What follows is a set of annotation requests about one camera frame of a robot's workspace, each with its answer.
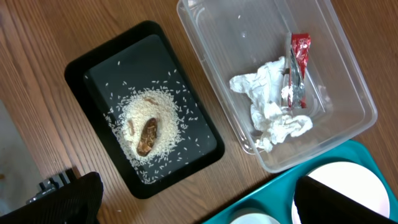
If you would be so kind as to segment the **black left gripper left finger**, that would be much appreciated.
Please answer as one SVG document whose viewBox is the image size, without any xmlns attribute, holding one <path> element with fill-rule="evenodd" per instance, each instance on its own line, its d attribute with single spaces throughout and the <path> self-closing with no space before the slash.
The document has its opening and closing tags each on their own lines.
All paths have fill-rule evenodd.
<svg viewBox="0 0 398 224">
<path fill-rule="evenodd" d="M 39 184 L 40 192 L 26 204 L 1 216 L 1 223 L 95 224 L 103 198 L 97 172 L 79 178 L 72 171 L 54 175 Z"/>
</svg>

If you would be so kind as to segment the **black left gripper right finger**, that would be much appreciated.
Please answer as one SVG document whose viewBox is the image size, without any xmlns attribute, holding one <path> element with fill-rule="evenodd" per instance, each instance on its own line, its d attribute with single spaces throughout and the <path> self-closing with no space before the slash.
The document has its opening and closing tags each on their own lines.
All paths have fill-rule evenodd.
<svg viewBox="0 0 398 224">
<path fill-rule="evenodd" d="M 294 203 L 302 224 L 397 224 L 309 176 L 296 182 Z"/>
</svg>

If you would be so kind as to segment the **white napkin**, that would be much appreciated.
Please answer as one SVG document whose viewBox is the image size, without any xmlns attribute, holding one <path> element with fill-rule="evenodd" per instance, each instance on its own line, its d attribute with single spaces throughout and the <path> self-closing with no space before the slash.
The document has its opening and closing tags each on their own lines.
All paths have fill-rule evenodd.
<svg viewBox="0 0 398 224">
<path fill-rule="evenodd" d="M 262 133 L 255 146 L 266 152 L 283 143 L 287 136 L 296 138 L 313 128 L 309 116 L 294 116 L 282 107 L 284 70 L 285 57 L 281 56 L 265 63 L 255 73 L 236 75 L 229 81 L 231 90 L 244 93 L 251 100 L 251 119 L 254 128 Z"/>
</svg>

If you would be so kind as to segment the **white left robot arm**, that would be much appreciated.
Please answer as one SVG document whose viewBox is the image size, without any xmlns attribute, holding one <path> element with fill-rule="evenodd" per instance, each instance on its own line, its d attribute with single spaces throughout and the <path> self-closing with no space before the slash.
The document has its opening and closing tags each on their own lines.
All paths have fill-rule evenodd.
<svg viewBox="0 0 398 224">
<path fill-rule="evenodd" d="M 103 183 L 72 168 L 41 176 L 6 107 L 1 106 L 1 223 L 97 223 Z"/>
</svg>

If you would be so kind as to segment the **large pink plate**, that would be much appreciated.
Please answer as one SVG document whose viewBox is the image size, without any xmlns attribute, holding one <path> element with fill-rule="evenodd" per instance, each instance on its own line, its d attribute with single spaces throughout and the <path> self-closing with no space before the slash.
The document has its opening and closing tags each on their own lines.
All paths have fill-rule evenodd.
<svg viewBox="0 0 398 224">
<path fill-rule="evenodd" d="M 332 162 L 307 175 L 384 217 L 390 215 L 386 188 L 373 172 L 361 165 Z"/>
</svg>

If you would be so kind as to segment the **grey bowl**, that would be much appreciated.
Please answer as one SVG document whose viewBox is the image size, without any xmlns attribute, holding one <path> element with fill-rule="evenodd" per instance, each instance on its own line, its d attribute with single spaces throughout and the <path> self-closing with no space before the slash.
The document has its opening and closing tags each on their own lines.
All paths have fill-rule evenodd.
<svg viewBox="0 0 398 224">
<path fill-rule="evenodd" d="M 280 224 L 280 222 L 263 213 L 247 213 L 235 218 L 230 224 Z"/>
</svg>

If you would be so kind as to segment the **red foil wrapper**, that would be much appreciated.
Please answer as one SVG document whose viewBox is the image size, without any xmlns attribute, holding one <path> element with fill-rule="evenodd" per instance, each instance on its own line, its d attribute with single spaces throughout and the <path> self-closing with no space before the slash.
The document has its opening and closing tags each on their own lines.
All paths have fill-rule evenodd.
<svg viewBox="0 0 398 224">
<path fill-rule="evenodd" d="M 287 34 L 281 105 L 291 110 L 306 108 L 304 79 L 310 44 L 311 37 L 308 33 Z"/>
</svg>

